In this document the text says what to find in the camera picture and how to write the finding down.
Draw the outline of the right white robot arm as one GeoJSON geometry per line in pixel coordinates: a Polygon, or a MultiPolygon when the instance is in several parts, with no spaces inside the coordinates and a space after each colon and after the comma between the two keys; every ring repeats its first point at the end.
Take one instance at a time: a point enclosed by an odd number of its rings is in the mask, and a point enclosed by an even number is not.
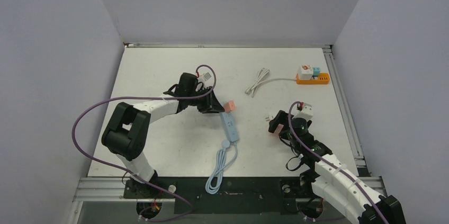
{"type": "Polygon", "coordinates": [[[300,174],[300,192],[324,199],[351,223],[405,223],[398,199],[372,189],[314,138],[309,132],[312,117],[307,106],[291,113],[271,112],[267,117],[268,131],[293,151],[300,167],[308,167],[300,174]]]}

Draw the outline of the pink blue power strip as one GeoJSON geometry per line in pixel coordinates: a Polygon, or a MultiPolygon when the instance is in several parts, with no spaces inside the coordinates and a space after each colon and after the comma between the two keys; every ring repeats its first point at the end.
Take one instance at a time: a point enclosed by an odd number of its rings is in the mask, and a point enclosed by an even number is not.
{"type": "Polygon", "coordinates": [[[220,119],[227,139],[232,143],[237,142],[239,140],[239,134],[232,114],[222,112],[220,113],[220,119]]]}

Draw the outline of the pink cube socket adapter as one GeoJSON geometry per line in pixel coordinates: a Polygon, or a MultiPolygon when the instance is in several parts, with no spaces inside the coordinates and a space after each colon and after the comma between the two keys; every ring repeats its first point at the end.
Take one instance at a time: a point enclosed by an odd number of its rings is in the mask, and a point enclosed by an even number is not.
{"type": "MultiPolygon", "coordinates": [[[[269,123],[271,120],[273,120],[275,118],[276,115],[277,115],[277,111],[270,111],[268,113],[267,117],[265,118],[266,122],[269,123]]],[[[275,136],[278,136],[282,129],[283,129],[283,124],[279,124],[272,134],[275,136]]]]}

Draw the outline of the small pink plug adapter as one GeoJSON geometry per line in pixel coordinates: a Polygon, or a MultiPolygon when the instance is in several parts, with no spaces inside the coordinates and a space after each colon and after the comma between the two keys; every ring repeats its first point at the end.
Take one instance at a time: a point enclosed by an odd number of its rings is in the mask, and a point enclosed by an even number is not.
{"type": "Polygon", "coordinates": [[[228,101],[223,105],[224,111],[230,113],[236,109],[234,101],[228,101]]]}

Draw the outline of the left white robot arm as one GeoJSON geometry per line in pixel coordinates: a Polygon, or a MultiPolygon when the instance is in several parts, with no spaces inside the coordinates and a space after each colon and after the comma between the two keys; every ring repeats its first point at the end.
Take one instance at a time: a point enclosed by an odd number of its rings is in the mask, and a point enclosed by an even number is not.
{"type": "Polygon", "coordinates": [[[101,142],[115,154],[138,182],[137,191],[150,198],[157,193],[157,172],[143,152],[149,126],[168,115],[178,114],[194,106],[200,113],[222,113],[213,90],[211,73],[182,73],[179,82],[160,97],[137,104],[119,103],[103,132],[101,142]]]}

